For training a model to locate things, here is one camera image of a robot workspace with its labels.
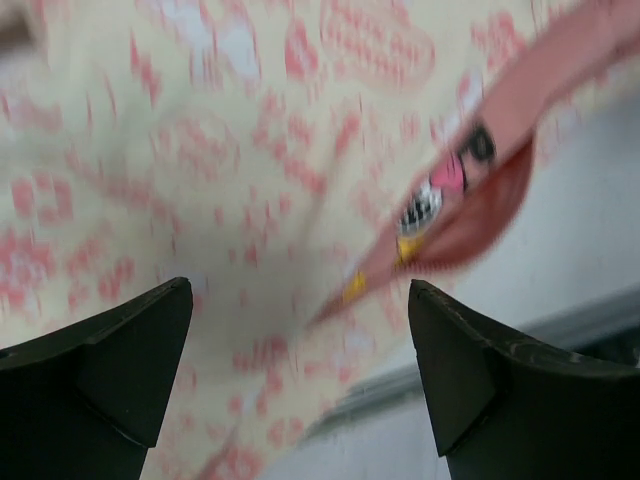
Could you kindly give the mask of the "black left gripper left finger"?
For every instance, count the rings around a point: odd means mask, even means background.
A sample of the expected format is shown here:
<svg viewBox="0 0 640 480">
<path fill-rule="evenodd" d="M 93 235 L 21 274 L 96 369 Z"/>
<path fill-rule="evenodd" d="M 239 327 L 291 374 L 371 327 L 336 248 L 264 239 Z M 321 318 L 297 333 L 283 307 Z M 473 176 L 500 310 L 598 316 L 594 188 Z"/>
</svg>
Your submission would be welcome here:
<svg viewBox="0 0 640 480">
<path fill-rule="evenodd" d="M 192 316 L 174 278 L 1 352 L 4 479 L 140 477 L 157 444 Z"/>
</svg>

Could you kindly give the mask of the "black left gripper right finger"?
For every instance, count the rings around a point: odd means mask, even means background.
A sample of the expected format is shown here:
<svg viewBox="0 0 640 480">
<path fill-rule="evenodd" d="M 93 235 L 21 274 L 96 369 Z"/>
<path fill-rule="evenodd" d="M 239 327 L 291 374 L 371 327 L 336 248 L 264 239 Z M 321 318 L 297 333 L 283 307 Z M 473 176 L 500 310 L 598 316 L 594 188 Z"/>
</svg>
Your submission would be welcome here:
<svg viewBox="0 0 640 480">
<path fill-rule="evenodd" d="M 579 310 L 534 338 L 413 281 L 409 323 L 438 455 L 454 479 L 635 479 L 639 323 Z"/>
</svg>

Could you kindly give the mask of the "pink cream printed hooded jacket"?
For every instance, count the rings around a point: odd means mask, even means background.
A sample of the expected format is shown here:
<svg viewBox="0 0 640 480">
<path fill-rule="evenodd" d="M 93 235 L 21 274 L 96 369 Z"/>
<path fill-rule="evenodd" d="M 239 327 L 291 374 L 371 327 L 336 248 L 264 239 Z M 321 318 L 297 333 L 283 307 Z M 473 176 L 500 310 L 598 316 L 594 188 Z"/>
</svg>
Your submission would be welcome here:
<svg viewBox="0 0 640 480">
<path fill-rule="evenodd" d="M 635 1 L 5 1 L 1 342 L 189 278 L 142 475 L 253 479 L 638 77 Z"/>
</svg>

